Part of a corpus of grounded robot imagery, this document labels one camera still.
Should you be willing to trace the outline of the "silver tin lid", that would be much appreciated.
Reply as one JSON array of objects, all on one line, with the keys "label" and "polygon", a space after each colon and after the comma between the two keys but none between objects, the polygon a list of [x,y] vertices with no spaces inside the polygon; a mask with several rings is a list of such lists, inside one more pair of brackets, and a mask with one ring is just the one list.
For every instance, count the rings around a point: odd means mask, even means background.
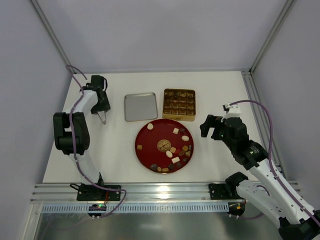
[{"label": "silver tin lid", "polygon": [[124,97],[124,119],[127,122],[158,118],[158,106],[154,92],[127,94]]}]

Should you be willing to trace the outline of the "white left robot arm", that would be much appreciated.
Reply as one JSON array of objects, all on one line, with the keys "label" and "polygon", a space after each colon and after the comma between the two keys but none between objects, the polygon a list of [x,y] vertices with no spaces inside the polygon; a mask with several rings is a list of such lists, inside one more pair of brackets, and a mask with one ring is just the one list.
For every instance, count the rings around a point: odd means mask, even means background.
[{"label": "white left robot arm", "polygon": [[55,147],[70,157],[81,177],[81,184],[70,184],[77,190],[78,201],[101,201],[107,194],[102,175],[88,152],[91,138],[86,121],[86,116],[91,114],[98,116],[102,124],[107,123],[100,116],[100,113],[106,116],[111,109],[107,87],[105,77],[92,75],[90,82],[80,87],[78,100],[67,111],[53,115]]}]

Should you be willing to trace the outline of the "metal tongs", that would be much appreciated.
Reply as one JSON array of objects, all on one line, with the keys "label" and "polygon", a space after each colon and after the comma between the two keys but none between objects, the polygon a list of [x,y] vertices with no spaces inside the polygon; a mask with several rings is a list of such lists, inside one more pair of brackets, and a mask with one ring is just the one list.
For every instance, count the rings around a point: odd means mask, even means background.
[{"label": "metal tongs", "polygon": [[106,111],[97,112],[96,115],[99,117],[99,119],[103,125],[107,124],[107,112]]}]

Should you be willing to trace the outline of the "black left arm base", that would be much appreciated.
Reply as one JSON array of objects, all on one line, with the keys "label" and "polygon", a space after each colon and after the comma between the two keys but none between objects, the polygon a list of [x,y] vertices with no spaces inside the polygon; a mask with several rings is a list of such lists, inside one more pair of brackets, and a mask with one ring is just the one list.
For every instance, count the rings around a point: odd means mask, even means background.
[{"label": "black left arm base", "polygon": [[121,185],[105,185],[104,188],[113,189],[115,191],[106,191],[93,185],[80,185],[71,183],[69,185],[77,191],[77,201],[120,201]]}]

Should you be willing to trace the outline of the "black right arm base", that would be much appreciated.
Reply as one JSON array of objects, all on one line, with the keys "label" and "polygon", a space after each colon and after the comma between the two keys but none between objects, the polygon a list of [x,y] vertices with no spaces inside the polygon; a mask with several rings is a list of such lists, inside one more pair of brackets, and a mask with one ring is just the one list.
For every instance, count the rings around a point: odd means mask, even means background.
[{"label": "black right arm base", "polygon": [[242,172],[236,172],[225,179],[224,183],[210,183],[208,185],[211,200],[242,200],[237,193],[236,187],[242,181],[249,178]]}]

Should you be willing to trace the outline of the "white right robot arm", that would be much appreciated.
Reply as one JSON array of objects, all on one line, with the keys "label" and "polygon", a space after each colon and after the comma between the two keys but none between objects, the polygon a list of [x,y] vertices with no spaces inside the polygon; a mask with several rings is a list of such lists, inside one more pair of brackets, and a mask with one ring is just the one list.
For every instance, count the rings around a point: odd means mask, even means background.
[{"label": "white right robot arm", "polygon": [[231,197],[251,202],[277,227],[284,240],[312,240],[320,234],[320,212],[308,204],[269,162],[266,150],[251,140],[239,117],[224,119],[209,114],[200,125],[201,137],[222,141],[237,163],[255,176],[267,189],[264,193],[249,178],[236,172],[226,178],[225,188]]}]

